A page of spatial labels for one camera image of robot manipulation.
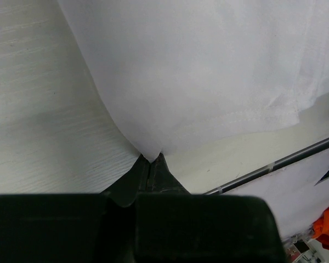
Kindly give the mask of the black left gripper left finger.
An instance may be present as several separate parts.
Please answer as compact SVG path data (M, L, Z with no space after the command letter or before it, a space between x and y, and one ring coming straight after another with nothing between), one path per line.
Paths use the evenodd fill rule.
M130 249L140 156L101 193L0 195L0 262L116 262Z

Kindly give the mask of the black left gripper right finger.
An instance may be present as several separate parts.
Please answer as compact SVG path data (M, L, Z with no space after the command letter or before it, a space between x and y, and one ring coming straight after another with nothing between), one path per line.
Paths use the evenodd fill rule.
M275 218L252 196L192 195L163 155L135 200L136 262L285 262Z

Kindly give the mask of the white t shirt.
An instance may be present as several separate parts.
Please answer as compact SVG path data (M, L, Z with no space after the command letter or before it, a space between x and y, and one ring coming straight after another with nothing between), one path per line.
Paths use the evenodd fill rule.
M329 92L329 1L60 1L111 118L148 160L298 124Z

